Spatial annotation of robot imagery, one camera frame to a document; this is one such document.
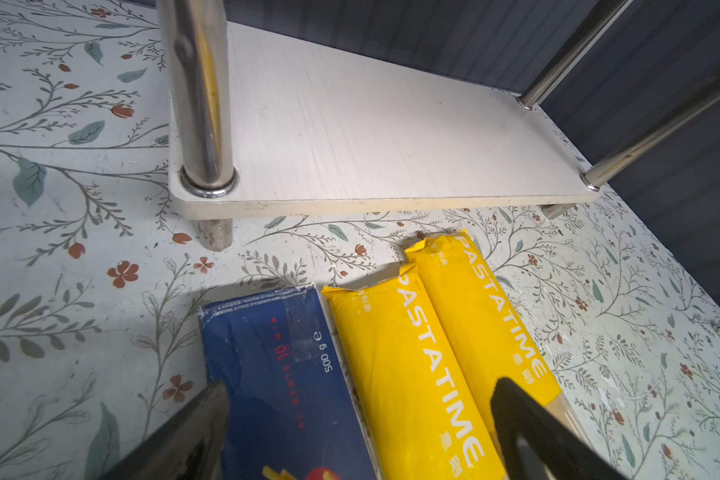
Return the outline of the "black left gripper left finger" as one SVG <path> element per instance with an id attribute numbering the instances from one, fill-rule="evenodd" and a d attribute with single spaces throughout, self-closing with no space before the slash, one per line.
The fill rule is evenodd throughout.
<path id="1" fill-rule="evenodd" d="M 228 422 L 228 391 L 215 381 L 103 477 L 220 479 Z"/>

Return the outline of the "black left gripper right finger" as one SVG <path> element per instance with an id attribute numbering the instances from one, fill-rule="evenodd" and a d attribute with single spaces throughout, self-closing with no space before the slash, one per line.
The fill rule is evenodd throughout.
<path id="1" fill-rule="evenodd" d="M 491 412 L 510 479 L 624 477 L 509 378 L 498 380 Z"/>

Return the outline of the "yellow Pastatime bag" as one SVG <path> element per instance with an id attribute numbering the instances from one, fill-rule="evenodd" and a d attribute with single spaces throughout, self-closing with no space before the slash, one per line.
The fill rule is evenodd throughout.
<path id="1" fill-rule="evenodd" d="M 492 435 L 497 381 L 518 384 L 586 445 L 581 423 L 533 336 L 466 231 L 425 238 L 405 250 L 415 265 Z"/>
<path id="2" fill-rule="evenodd" d="M 503 479 L 505 468 L 415 266 L 325 287 L 386 479 Z"/>

